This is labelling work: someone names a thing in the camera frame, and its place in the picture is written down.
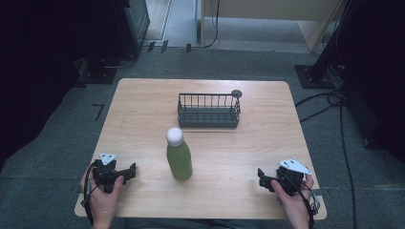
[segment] white bottle cap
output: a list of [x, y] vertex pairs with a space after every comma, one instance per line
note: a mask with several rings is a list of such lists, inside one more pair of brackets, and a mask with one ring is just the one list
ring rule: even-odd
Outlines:
[[169, 131], [167, 131], [166, 139], [170, 146], [180, 146], [184, 142], [182, 130], [176, 127], [171, 128]]

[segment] hand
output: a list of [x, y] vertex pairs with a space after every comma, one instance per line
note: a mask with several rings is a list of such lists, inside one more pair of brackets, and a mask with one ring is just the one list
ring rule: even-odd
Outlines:
[[[86, 179], [86, 172], [80, 181], [81, 193], [84, 193], [84, 181]], [[96, 182], [93, 179], [93, 171], [89, 174], [90, 190], [96, 187]], [[119, 195], [124, 177], [119, 176], [114, 183], [114, 189], [111, 194], [104, 193], [99, 187], [95, 188], [90, 195], [90, 209], [92, 211], [94, 224], [93, 228], [110, 228], [114, 217], [117, 214]]]
[[[306, 179], [305, 184], [309, 188], [312, 188], [312, 177], [306, 175]], [[288, 220], [288, 227], [290, 229], [309, 228], [308, 210], [302, 197], [298, 193], [292, 197], [289, 196], [277, 180], [273, 179], [271, 186], [278, 196], [279, 203], [283, 205]], [[310, 194], [308, 188], [303, 184], [301, 185], [301, 190], [304, 197], [309, 200]]]

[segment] gray carpet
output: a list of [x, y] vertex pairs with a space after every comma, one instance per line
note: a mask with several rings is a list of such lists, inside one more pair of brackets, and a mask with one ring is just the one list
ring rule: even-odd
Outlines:
[[[295, 102], [330, 90], [303, 90], [294, 65], [313, 64], [316, 54], [168, 49], [143, 50], [138, 60], [119, 69], [112, 85], [73, 88], [41, 135], [13, 155], [0, 178], [1, 228], [89, 228], [74, 213], [77, 183], [89, 164], [121, 78], [283, 80]], [[99, 107], [104, 104], [96, 120]], [[328, 106], [325, 97], [298, 107], [304, 118]], [[355, 117], [343, 108], [347, 155], [355, 187], [357, 228], [403, 228], [405, 165], [384, 150], [363, 147]], [[316, 228], [352, 228], [352, 193], [340, 137], [339, 108], [302, 124], [328, 216]], [[283, 220], [268, 228], [287, 228]], [[116, 219], [114, 228], [123, 228]]]

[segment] black wire basket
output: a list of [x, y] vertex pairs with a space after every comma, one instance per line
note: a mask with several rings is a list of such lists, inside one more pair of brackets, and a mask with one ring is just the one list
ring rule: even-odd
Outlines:
[[236, 128], [239, 123], [242, 92], [231, 94], [179, 94], [180, 127]]

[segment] wrist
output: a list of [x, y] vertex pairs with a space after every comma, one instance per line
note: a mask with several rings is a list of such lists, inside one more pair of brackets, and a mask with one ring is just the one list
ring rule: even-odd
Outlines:
[[288, 229], [309, 229], [309, 221], [288, 221]]
[[111, 223], [108, 222], [95, 222], [92, 229], [110, 229]]

